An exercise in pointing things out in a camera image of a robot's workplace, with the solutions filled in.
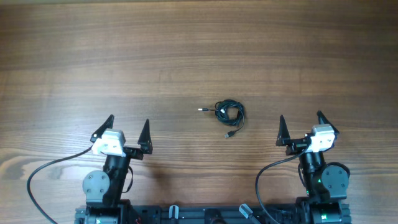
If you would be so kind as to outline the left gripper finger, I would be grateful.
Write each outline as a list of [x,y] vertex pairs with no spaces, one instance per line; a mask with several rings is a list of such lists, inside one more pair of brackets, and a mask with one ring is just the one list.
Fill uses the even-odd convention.
[[138,139],[138,145],[140,145],[143,154],[152,154],[153,145],[150,136],[150,121],[146,119],[142,132]]
[[114,123],[114,115],[111,114],[107,120],[91,135],[90,141],[94,143],[97,139],[101,138],[107,129],[112,129]]

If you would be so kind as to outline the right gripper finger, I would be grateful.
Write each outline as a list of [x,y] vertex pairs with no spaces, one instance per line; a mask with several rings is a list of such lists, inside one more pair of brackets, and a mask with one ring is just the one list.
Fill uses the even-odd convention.
[[317,116],[318,116],[319,124],[329,124],[333,128],[335,135],[339,135],[340,134],[340,132],[334,127],[334,125],[331,122],[328,121],[328,119],[322,113],[322,111],[318,110],[317,111]]
[[279,131],[277,135],[277,140],[275,142],[276,146],[287,146],[290,144],[290,134],[285,122],[283,115],[280,115],[279,120]]

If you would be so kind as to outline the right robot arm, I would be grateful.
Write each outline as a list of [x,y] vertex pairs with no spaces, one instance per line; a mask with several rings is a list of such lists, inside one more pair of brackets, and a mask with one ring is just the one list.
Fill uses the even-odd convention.
[[350,171],[339,162],[325,162],[323,153],[332,149],[339,131],[326,116],[317,112],[318,124],[303,138],[292,139],[283,116],[280,116],[276,146],[285,146],[288,156],[299,158],[300,180],[306,197],[296,199],[299,223],[351,223],[347,198]]

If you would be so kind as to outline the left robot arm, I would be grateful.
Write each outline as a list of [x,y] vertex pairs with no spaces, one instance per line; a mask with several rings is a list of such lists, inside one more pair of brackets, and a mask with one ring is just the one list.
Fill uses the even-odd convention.
[[133,173],[130,161],[142,160],[152,154],[150,121],[147,119],[137,141],[139,147],[126,146],[123,131],[113,128],[114,115],[91,135],[94,154],[104,154],[106,160],[101,170],[94,170],[83,179],[86,207],[76,209],[76,224],[127,224],[141,223],[141,216],[128,199],[122,199],[127,174]]

